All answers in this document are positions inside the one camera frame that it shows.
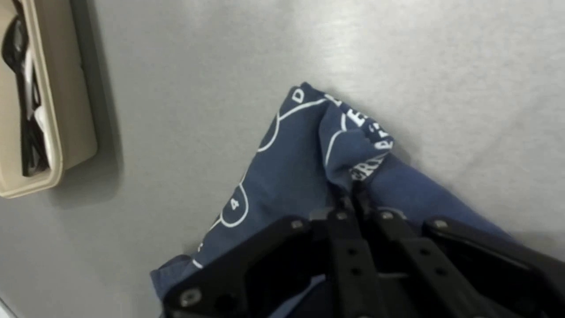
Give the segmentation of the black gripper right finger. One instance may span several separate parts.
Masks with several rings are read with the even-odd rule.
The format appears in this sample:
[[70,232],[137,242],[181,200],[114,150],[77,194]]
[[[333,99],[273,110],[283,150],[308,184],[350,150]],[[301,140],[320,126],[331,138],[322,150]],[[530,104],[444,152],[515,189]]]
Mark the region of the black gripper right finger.
[[564,262],[455,217],[414,226],[365,186],[352,203],[387,318],[565,318]]

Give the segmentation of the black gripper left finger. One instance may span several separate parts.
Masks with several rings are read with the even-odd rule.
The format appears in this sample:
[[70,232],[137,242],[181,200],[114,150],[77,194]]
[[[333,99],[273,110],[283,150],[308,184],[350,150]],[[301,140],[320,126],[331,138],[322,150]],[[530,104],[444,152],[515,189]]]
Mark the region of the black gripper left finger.
[[370,212],[285,217],[176,285],[167,318],[382,318],[384,292],[366,230]]

